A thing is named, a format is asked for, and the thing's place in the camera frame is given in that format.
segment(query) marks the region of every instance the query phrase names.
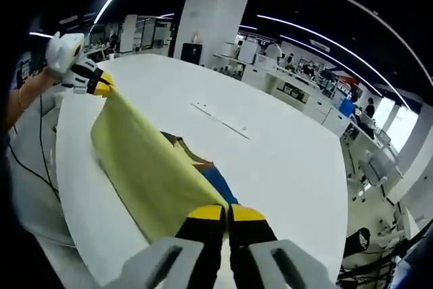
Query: bracelet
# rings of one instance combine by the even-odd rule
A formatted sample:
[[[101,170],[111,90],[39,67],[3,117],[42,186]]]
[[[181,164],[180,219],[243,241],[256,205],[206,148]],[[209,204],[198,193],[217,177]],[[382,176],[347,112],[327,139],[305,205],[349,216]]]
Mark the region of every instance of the bracelet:
[[[22,108],[21,104],[21,89],[23,89],[24,86],[21,86],[21,88],[18,90],[18,105],[20,106],[20,109],[22,112],[25,112],[26,110]]]

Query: linear ceiling light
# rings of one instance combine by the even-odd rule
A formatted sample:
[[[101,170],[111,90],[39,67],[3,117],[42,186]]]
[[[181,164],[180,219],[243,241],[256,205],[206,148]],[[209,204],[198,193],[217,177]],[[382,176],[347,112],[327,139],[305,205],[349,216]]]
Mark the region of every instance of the linear ceiling light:
[[[350,69],[348,66],[346,66],[345,64],[343,64],[342,62],[338,61],[337,59],[331,57],[329,54],[326,54],[325,52],[322,52],[318,49],[316,49],[315,47],[311,47],[308,44],[302,43],[298,40],[292,39],[290,37],[287,37],[285,35],[280,35],[281,37],[287,39],[287,40],[291,40],[293,42],[299,43],[301,45],[304,45],[305,47],[308,47],[309,49],[312,49],[316,52],[319,52],[321,55],[324,55],[325,57],[333,60],[334,62],[337,62],[339,65],[341,65],[342,67],[345,67],[345,69],[349,70],[350,72],[352,72],[355,76],[357,76],[359,79],[361,79],[365,84],[369,85],[371,87],[371,89],[373,89],[379,96],[383,96],[372,84],[370,84],[368,81],[366,81],[363,77],[359,76],[355,71],[353,71],[352,69]]]
[[[30,35],[36,35],[37,37],[47,37],[48,39],[53,38],[52,35],[42,34],[42,33],[38,33],[38,32],[30,32],[29,34]]]
[[[361,57],[359,57],[357,54],[355,54],[355,53],[353,53],[351,50],[349,50],[349,49],[347,49],[347,48],[345,48],[345,47],[343,47],[341,44],[339,44],[339,43],[337,43],[337,42],[335,42],[334,40],[331,40],[331,39],[328,39],[327,37],[325,37],[324,35],[322,35],[322,34],[319,34],[318,32],[315,32],[314,30],[309,30],[309,29],[307,29],[307,28],[305,28],[305,27],[303,27],[303,26],[300,26],[300,25],[296,25],[296,24],[294,24],[294,23],[291,23],[291,22],[286,22],[285,20],[279,20],[278,18],[273,18],[273,17],[269,17],[269,16],[264,16],[264,15],[257,15],[257,17],[260,17],[260,18],[265,18],[265,19],[267,19],[267,20],[274,20],[274,21],[276,21],[276,22],[280,22],[280,23],[284,23],[284,24],[287,24],[287,25],[291,25],[291,26],[294,26],[294,27],[297,27],[297,28],[300,28],[301,30],[305,30],[305,31],[307,31],[307,32],[310,32],[310,33],[312,33],[312,34],[314,34],[314,35],[317,35],[318,37],[321,37],[322,39],[325,39],[326,41],[328,41],[328,42],[330,42],[330,43],[332,43],[332,44],[334,44],[334,45],[337,45],[339,48],[341,48],[341,49],[343,49],[344,51],[346,51],[346,52],[348,52],[348,53],[350,53],[351,55],[353,55],[356,59],[358,59],[359,61],[361,61],[362,63],[364,63],[364,65],[366,65],[367,67],[369,67],[370,69],[372,69],[396,94],[397,94],[397,96],[401,99],[401,101],[404,103],[404,105],[406,105],[406,107],[410,110],[411,108],[409,107],[409,105],[408,105],[408,103],[405,101],[405,99],[403,98],[403,96],[396,90],[396,88],[394,87],[394,86],[392,86],[391,85],[391,83],[385,78],[385,77],[383,77],[381,74],[380,74],[380,72],[378,72],[375,68],[373,68],[373,66],[371,66],[368,62],[366,62],[363,58],[361,58]]]
[[[251,30],[257,30],[257,28],[255,28],[255,27],[246,26],[246,25],[239,25],[239,27],[249,28],[249,29],[251,29]]]
[[[170,17],[170,16],[173,16],[173,15],[174,15],[174,13],[173,14],[165,14],[165,15],[161,15],[160,18]]]
[[[104,6],[102,6],[101,10],[99,11],[98,15],[96,16],[96,19],[93,22],[93,24],[96,24],[98,22],[98,20],[101,18],[102,14],[105,12],[105,10],[109,6],[109,4],[111,4],[112,1],[113,0],[107,0],[106,1],[106,3],[104,4]]]

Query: white cabinet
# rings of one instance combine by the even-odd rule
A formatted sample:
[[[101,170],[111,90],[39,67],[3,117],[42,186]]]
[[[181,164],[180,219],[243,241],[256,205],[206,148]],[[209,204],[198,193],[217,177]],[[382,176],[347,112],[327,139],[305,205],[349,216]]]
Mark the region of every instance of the white cabinet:
[[[326,101],[310,96],[306,101],[303,113],[310,116],[313,120],[322,124],[331,110],[331,106]]]
[[[347,129],[347,126],[349,126],[349,123],[349,118],[345,117],[336,108],[332,108],[322,125],[338,137],[341,137]]]
[[[264,91],[267,86],[267,73],[263,69],[255,68],[253,66],[246,66],[242,79],[245,84],[253,86],[254,88]]]

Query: human arm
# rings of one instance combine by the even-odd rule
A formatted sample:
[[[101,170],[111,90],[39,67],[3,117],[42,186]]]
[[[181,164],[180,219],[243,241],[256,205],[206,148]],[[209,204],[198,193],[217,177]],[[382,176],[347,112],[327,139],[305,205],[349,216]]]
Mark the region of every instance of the human arm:
[[[12,128],[31,103],[56,81],[58,80],[50,73],[48,67],[45,67],[40,74],[28,79],[20,89],[10,91],[3,130],[8,131]]]

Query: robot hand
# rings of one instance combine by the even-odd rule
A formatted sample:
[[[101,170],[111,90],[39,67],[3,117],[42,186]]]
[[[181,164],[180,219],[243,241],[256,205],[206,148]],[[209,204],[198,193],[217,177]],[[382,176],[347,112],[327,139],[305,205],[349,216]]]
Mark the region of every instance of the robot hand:
[[[45,57],[48,67],[65,87],[75,93],[107,96],[114,86],[111,76],[83,53],[84,34],[54,34],[49,41]]]

